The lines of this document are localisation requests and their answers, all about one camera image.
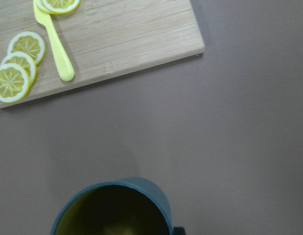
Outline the blue cup yellow inside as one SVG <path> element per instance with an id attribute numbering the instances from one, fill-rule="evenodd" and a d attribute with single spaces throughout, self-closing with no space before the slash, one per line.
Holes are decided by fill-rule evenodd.
<path id="1" fill-rule="evenodd" d="M 184 235 L 172 225 L 165 193 L 152 181 L 130 177 L 89 186 L 55 219 L 52 235 Z"/>

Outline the bamboo cutting board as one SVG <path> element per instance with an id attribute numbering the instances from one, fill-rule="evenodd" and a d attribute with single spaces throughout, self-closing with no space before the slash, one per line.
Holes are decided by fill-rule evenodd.
<path id="1" fill-rule="evenodd" d="M 205 44 L 188 0 L 83 0 L 52 20 L 72 62 L 70 82 L 58 75 L 50 45 L 24 101 L 204 52 Z"/>

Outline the middle overlapping lemon slice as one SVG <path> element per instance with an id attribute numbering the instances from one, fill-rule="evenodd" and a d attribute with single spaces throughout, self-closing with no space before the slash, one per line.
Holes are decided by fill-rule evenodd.
<path id="1" fill-rule="evenodd" d="M 24 52 L 16 51 L 6 55 L 1 61 L 1 65 L 8 63 L 13 63 L 21 66 L 29 76 L 30 86 L 33 85 L 37 77 L 37 67 L 35 61 L 31 56 Z"/>

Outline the lemon slice nearest knife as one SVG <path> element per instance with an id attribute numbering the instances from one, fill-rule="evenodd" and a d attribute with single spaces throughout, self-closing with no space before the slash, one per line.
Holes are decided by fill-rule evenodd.
<path id="1" fill-rule="evenodd" d="M 11 39 L 7 47 L 7 54 L 13 52 L 24 52 L 34 60 L 36 65 L 39 65 L 45 56 L 46 45 L 39 34 L 24 31 Z"/>

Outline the yellow plastic knife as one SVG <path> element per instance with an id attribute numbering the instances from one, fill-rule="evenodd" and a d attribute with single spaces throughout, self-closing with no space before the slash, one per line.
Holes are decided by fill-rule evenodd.
<path id="1" fill-rule="evenodd" d="M 71 81 L 75 76 L 75 72 L 72 63 L 58 37 L 50 14 L 42 11 L 37 6 L 35 0 L 33 1 L 33 10 L 36 21 L 46 28 L 53 59 L 60 79 L 63 81 Z"/>

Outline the lemon slice under knife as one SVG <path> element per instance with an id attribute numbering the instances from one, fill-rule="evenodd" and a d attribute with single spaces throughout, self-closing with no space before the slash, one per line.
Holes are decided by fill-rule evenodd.
<path id="1" fill-rule="evenodd" d="M 75 10 L 80 0 L 42 0 L 43 5 L 55 14 L 66 14 Z"/>

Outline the lemon slice beside knife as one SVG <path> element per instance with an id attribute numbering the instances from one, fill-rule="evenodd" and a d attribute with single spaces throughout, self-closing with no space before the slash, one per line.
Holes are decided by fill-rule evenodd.
<path id="1" fill-rule="evenodd" d="M 40 10 L 42 10 L 42 11 L 48 13 L 48 14 L 51 14 L 51 13 L 52 13 L 48 8 L 45 7 L 45 5 L 43 4 L 43 1 L 42 1 L 42 0 L 35 0 L 35 2 L 36 2 L 37 7 L 38 7 Z"/>

